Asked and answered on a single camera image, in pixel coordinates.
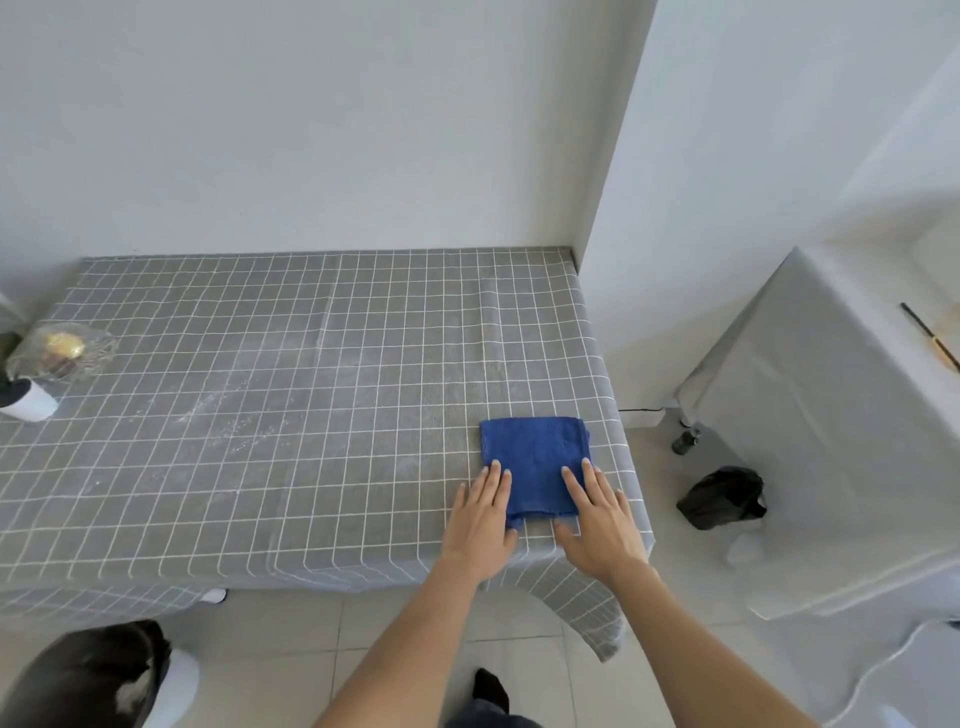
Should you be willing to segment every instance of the person's leg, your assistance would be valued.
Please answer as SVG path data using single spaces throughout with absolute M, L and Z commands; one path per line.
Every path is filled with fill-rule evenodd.
M 482 667 L 473 677 L 472 699 L 445 728 L 541 728 L 529 718 L 511 716 L 510 697 L 496 675 Z

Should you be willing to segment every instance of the baseboard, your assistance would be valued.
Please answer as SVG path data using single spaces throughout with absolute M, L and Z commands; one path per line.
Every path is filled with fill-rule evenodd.
M 621 409 L 620 421 L 624 429 L 631 427 L 656 427 L 663 420 L 666 409 Z

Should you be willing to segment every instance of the white cylindrical container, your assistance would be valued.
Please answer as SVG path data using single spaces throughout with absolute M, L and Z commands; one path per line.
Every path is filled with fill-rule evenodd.
M 58 402 L 32 379 L 16 379 L 0 400 L 0 414 L 36 423 L 57 411 Z

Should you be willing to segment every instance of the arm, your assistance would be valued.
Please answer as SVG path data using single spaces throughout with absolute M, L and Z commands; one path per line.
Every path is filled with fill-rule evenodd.
M 680 728 L 816 724 L 691 617 L 647 563 L 627 497 L 584 461 L 585 487 L 564 469 L 580 510 L 580 537 L 559 522 L 557 541 L 575 567 L 616 596 Z
M 500 464 L 460 486 L 440 558 L 417 595 L 374 643 L 315 728 L 411 728 L 437 724 L 446 681 L 477 586 L 516 546 L 504 536 L 511 476 Z

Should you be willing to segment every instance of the hand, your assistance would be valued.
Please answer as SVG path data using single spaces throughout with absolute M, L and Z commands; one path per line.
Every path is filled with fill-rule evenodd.
M 647 549 L 636 530 L 630 503 L 621 491 L 614 491 L 607 478 L 584 458 L 581 487 L 570 468 L 562 470 L 566 489 L 580 511 L 580 536 L 559 521 L 553 521 L 557 543 L 566 558 L 580 571 L 612 588 L 619 573 L 636 564 L 647 563 Z
M 467 490 L 462 483 L 446 525 L 440 558 L 457 562 L 479 584 L 507 565 L 516 547 L 516 530 L 504 534 L 507 501 L 510 499 L 510 471 L 500 475 L 500 462 L 484 468 Z

